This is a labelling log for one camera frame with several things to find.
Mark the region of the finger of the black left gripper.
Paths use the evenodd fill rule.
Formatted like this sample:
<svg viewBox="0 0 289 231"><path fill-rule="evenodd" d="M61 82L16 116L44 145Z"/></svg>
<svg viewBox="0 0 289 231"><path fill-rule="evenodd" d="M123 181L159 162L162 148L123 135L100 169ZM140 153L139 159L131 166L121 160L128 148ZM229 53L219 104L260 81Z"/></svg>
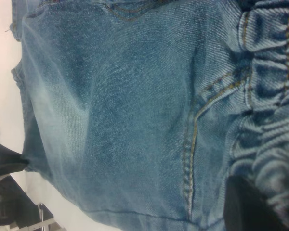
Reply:
<svg viewBox="0 0 289 231"><path fill-rule="evenodd" d="M27 167L27 164L23 163L11 163L0 165L0 177L9 175L11 173L23 171Z"/></svg>
<svg viewBox="0 0 289 231"><path fill-rule="evenodd" d="M0 144L0 167L27 166L28 161L22 155Z"/></svg>

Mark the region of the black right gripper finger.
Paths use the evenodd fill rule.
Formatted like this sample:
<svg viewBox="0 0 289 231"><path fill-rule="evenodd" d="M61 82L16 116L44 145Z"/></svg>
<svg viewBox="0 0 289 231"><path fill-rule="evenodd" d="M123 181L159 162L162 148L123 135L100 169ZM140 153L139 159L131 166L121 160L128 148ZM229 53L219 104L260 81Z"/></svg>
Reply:
<svg viewBox="0 0 289 231"><path fill-rule="evenodd" d="M266 197L242 176L230 176L226 182L225 228L227 231L289 231Z"/></svg>

